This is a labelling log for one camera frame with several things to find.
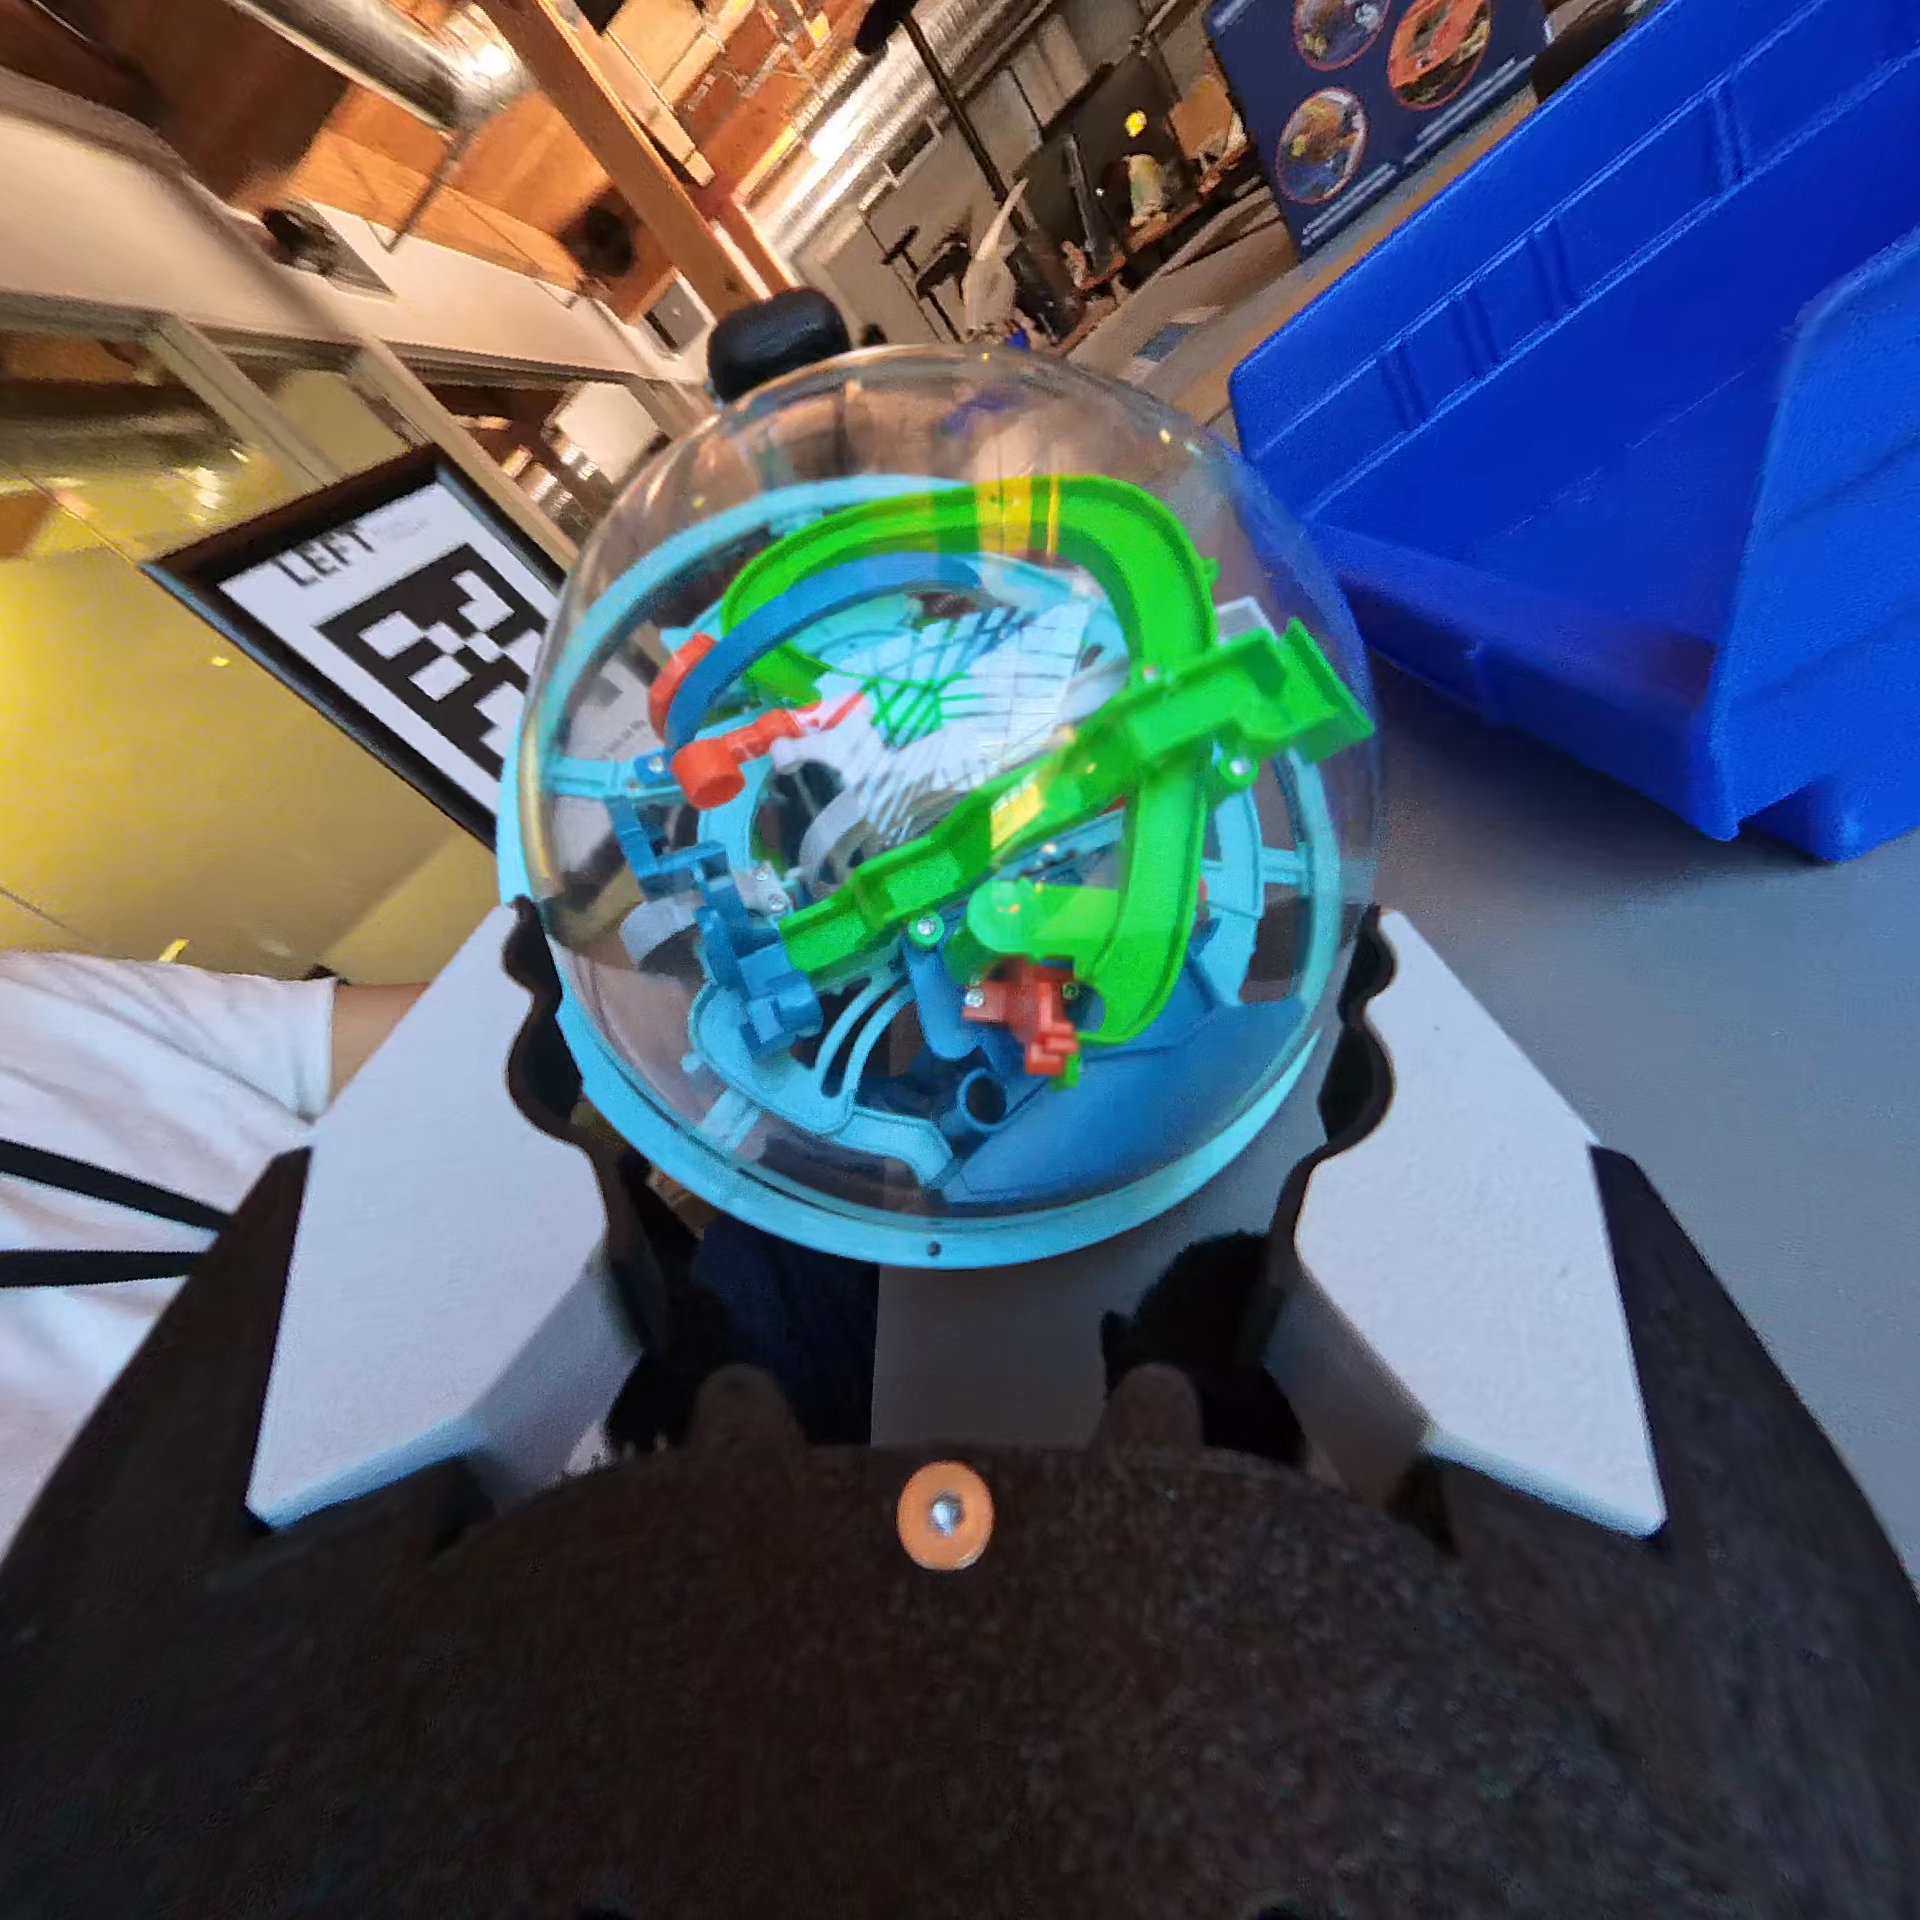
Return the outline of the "clear plastic maze ball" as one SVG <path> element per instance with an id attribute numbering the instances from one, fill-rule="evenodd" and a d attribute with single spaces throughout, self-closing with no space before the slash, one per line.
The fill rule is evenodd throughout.
<path id="1" fill-rule="evenodd" d="M 899 346 L 635 474 L 499 870 L 625 1145 L 788 1242 L 1012 1267 L 1306 1090 L 1376 816 L 1356 618 L 1236 451 L 1051 355 Z"/>

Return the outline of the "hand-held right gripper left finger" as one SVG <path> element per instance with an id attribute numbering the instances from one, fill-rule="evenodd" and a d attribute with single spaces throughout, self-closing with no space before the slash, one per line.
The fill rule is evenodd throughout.
<path id="1" fill-rule="evenodd" d="M 534 1498 L 641 1355 L 544 966 L 494 907 L 312 1136 L 246 1489 L 276 1530 L 445 1464 Z"/>

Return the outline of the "blue plastic bin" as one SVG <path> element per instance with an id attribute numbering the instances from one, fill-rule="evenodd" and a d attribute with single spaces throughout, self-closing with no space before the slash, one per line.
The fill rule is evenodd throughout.
<path id="1" fill-rule="evenodd" d="M 1361 635 L 1699 832 L 1918 816 L 1918 4 L 1660 4 L 1233 374 Z"/>

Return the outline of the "black framed marker sign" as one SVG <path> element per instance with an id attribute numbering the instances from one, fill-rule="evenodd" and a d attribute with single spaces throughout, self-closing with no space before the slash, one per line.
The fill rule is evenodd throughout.
<path id="1" fill-rule="evenodd" d="M 566 566 L 437 443 L 142 574 L 485 849 Z"/>

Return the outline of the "blue game leaflet stand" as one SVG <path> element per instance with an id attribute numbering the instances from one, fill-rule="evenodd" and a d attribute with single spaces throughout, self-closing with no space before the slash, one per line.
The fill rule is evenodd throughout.
<path id="1" fill-rule="evenodd" d="M 1521 91 L 1540 2 L 1213 2 L 1206 46 L 1299 257 Z"/>

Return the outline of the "dark blue jeans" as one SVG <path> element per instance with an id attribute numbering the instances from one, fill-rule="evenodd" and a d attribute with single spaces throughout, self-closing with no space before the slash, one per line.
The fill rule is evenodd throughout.
<path id="1" fill-rule="evenodd" d="M 692 1276 L 728 1311 L 731 1354 L 781 1386 L 804 1438 L 866 1447 L 873 1438 L 873 1367 L 880 1268 L 720 1217 Z"/>

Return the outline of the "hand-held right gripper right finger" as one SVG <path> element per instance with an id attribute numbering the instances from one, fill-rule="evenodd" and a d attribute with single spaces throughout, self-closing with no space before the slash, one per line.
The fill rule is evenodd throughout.
<path id="1" fill-rule="evenodd" d="M 1369 1504 L 1432 1460 L 1645 1540 L 1667 1499 L 1597 1140 L 1401 913 L 1376 927 L 1349 1036 L 1380 1097 L 1306 1170 L 1266 1366 Z"/>

